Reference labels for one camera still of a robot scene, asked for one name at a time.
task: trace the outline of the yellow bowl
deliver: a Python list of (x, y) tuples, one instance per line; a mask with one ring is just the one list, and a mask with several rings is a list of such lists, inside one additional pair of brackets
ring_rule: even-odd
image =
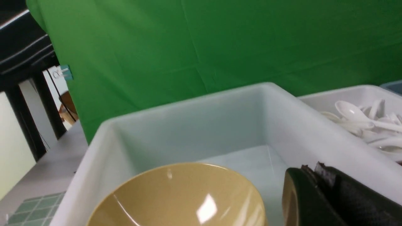
[(203, 163), (141, 173), (109, 194), (87, 226), (263, 226), (264, 203), (244, 176)]

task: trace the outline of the white plastic bin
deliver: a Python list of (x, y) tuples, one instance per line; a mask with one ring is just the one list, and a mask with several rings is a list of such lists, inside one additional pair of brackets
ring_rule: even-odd
[(279, 226), (289, 166), (322, 161), (377, 191), (402, 187), (366, 148), (272, 83), (160, 106), (101, 125), (51, 226), (85, 226), (96, 205), (124, 181), (189, 161), (227, 166), (249, 178), (264, 199), (269, 224)]
[[(391, 112), (402, 114), (402, 96), (372, 85), (352, 86), (330, 90), (302, 96), (299, 97), (299, 99), (317, 111), (328, 111), (338, 116), (340, 116), (340, 114), (335, 108), (335, 102), (338, 100), (348, 101), (356, 106), (368, 106), (372, 105), (375, 100), (384, 99), (385, 114)], [(349, 134), (349, 137), (359, 139), (352, 134)], [(383, 174), (388, 180), (386, 183), (381, 184), (377, 181), (377, 178), (372, 178), (371, 182), (365, 181), (365, 183), (367, 185), (370, 184), (369, 187), (374, 188), (373, 183), (378, 182), (378, 186), (374, 190), (402, 205), (402, 189), (400, 189), (402, 187), (402, 166), (388, 159), (386, 156), (368, 145), (366, 145), (365, 149), (368, 154), (376, 158), (377, 162), (382, 165), (381, 170), (383, 170)], [(360, 162), (363, 160), (356, 158), (355, 161)], [(372, 166), (370, 162), (367, 162), (367, 167), (356, 167), (356, 170), (364, 171), (368, 168), (371, 169), (371, 171), (377, 171), (377, 168)]]

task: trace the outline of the green backdrop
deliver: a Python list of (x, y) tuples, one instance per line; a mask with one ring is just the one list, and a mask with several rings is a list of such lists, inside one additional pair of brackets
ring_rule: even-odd
[(257, 82), (293, 95), (401, 78), (401, 0), (27, 0), (87, 140), (115, 117)]

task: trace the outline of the gray countertop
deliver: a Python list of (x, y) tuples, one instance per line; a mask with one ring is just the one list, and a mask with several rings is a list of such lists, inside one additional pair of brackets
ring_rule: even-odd
[(0, 225), (25, 199), (66, 191), (87, 148), (78, 121), (0, 201)]

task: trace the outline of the white wall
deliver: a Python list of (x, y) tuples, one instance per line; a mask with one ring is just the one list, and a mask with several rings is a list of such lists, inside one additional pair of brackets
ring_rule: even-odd
[[(53, 76), (53, 72), (56, 71), (58, 68), (60, 68), (60, 67), (58, 66), (58, 67), (49, 68), (50, 75)], [(62, 103), (60, 102), (59, 95), (57, 94), (57, 91), (54, 88), (54, 85), (49, 77), (49, 73), (47, 71), (44, 71), (43, 75), (45, 76), (47, 86), (50, 89), (54, 103), (56, 104), (57, 109), (59, 109), (60, 105)], [(54, 74), (54, 75), (56, 77), (56, 78), (53, 77), (54, 83), (56, 84), (57, 89), (59, 90), (60, 94), (63, 94), (64, 92), (66, 92), (68, 90), (66, 80), (63, 77), (57, 77), (57, 74)]]
[(47, 117), (39, 94), (29, 81), (20, 83), (20, 89), (28, 105), (29, 111), (38, 129), (46, 150), (49, 151), (56, 143), (57, 138)]
[(0, 93), (0, 199), (34, 166), (17, 118), (4, 92)]

